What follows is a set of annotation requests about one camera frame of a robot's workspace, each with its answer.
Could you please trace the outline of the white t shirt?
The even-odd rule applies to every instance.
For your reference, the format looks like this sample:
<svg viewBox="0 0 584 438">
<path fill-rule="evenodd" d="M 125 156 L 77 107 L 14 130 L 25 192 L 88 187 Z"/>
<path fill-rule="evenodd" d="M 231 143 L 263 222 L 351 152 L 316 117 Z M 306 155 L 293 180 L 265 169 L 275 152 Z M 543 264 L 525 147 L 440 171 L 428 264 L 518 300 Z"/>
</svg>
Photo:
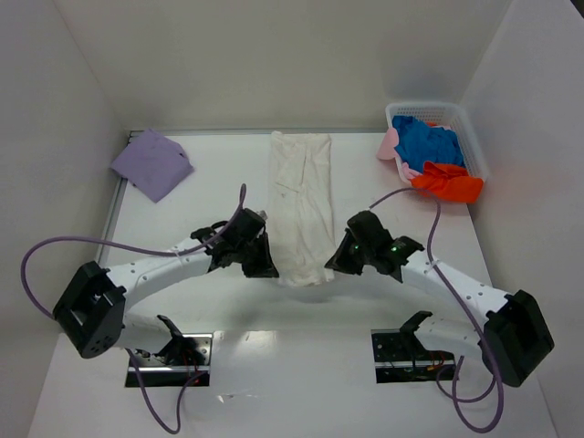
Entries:
<svg viewBox="0 0 584 438">
<path fill-rule="evenodd" d="M 332 139 L 328 134 L 270 136 L 267 233 L 284 287 L 334 279 L 325 264 L 336 251 L 331 198 Z"/>
</svg>

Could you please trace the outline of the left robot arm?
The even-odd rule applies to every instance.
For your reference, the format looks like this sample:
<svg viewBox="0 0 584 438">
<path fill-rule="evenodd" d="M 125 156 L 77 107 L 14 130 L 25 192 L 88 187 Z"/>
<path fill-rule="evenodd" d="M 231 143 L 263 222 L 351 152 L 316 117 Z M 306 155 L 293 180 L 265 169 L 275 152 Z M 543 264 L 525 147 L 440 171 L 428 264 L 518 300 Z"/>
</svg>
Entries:
<svg viewBox="0 0 584 438">
<path fill-rule="evenodd" d="M 195 340 L 168 317 L 134 318 L 128 312 L 168 287 L 232 264 L 240 265 L 248 278 L 279 276 L 264 214 L 245 208 L 229 221 L 192 232 L 168 256 L 114 267 L 88 262 L 69 282 L 53 316 L 83 359 L 121 348 L 154 355 L 170 365 L 195 360 Z"/>
</svg>

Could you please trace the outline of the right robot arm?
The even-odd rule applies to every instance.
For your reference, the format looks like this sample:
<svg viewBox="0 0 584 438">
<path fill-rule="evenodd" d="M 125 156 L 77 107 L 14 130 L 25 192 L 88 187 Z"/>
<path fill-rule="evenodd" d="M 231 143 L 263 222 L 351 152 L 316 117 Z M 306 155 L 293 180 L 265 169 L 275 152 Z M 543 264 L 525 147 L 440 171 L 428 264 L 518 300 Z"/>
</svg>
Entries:
<svg viewBox="0 0 584 438">
<path fill-rule="evenodd" d="M 428 256 L 410 237 L 392 237 L 371 211 L 349 219 L 337 251 L 326 263 L 328 269 L 347 275 L 359 275 L 365 266 L 430 297 L 464 304 L 474 317 L 462 322 L 429 310 L 416 312 L 399 329 L 410 351 L 441 350 L 481 360 L 503 384 L 518 388 L 555 347 L 532 295 L 490 287 Z"/>
</svg>

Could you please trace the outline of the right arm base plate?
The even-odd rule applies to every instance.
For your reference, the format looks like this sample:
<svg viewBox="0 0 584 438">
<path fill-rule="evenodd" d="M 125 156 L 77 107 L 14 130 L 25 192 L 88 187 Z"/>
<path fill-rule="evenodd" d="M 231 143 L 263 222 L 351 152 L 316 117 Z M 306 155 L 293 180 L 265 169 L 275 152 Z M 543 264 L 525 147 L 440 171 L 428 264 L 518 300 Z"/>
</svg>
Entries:
<svg viewBox="0 0 584 438">
<path fill-rule="evenodd" d="M 370 338 L 378 383 L 453 379 L 455 360 L 450 352 L 427 350 L 418 341 L 407 339 L 398 329 L 373 330 Z"/>
</svg>

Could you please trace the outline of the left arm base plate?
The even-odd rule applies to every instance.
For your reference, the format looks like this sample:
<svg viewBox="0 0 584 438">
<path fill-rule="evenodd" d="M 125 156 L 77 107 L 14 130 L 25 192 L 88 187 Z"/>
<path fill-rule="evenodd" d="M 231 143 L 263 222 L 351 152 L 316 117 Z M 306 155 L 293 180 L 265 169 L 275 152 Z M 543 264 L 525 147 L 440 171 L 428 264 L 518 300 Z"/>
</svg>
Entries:
<svg viewBox="0 0 584 438">
<path fill-rule="evenodd" d="M 133 355 L 146 388 L 208 387 L 211 378 L 212 333 L 185 334 L 186 346 L 156 355 L 136 349 Z"/>
</svg>

